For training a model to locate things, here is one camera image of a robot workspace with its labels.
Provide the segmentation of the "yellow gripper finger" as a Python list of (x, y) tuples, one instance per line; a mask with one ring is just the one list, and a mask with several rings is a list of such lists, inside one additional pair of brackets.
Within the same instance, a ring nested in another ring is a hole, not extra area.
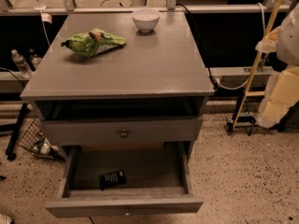
[(299, 101), (299, 66), (292, 66), (278, 74), (269, 97), (271, 101), (287, 107), (294, 106)]
[(286, 105), (268, 101), (260, 105), (256, 120), (259, 126), (271, 128), (278, 124), (288, 111)]

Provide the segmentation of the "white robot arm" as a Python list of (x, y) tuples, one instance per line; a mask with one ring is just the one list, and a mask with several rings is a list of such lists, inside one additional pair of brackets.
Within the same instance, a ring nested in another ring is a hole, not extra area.
[(255, 49), (266, 54), (275, 52), (287, 64), (268, 78), (256, 116), (259, 126), (271, 128), (299, 102), (299, 5)]

